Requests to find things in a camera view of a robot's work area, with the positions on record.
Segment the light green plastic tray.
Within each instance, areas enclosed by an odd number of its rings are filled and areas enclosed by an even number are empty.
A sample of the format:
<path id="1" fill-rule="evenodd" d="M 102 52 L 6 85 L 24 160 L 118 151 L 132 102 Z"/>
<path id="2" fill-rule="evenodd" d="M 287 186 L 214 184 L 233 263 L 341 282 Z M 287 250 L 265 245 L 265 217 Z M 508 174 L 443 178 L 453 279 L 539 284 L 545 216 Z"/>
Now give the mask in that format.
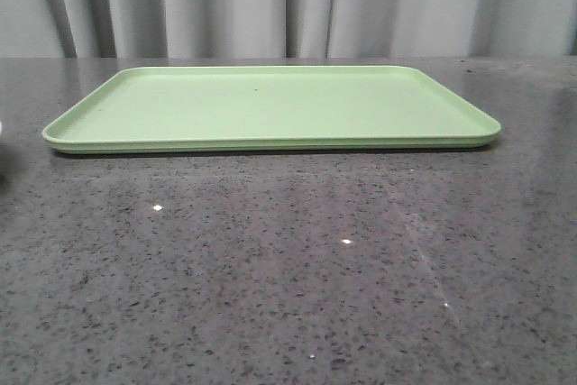
<path id="1" fill-rule="evenodd" d="M 474 148 L 500 123 L 418 69 L 125 69 L 48 124 L 77 154 Z"/>

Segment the grey curtain backdrop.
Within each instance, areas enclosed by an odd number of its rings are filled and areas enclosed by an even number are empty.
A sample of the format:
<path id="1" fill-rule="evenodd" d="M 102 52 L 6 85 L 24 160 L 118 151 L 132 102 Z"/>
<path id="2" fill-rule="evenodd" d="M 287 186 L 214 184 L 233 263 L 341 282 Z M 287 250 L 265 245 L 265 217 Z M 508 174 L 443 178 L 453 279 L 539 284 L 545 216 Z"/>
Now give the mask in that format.
<path id="1" fill-rule="evenodd" d="M 1 0 L 7 58 L 567 55 L 576 0 Z"/>

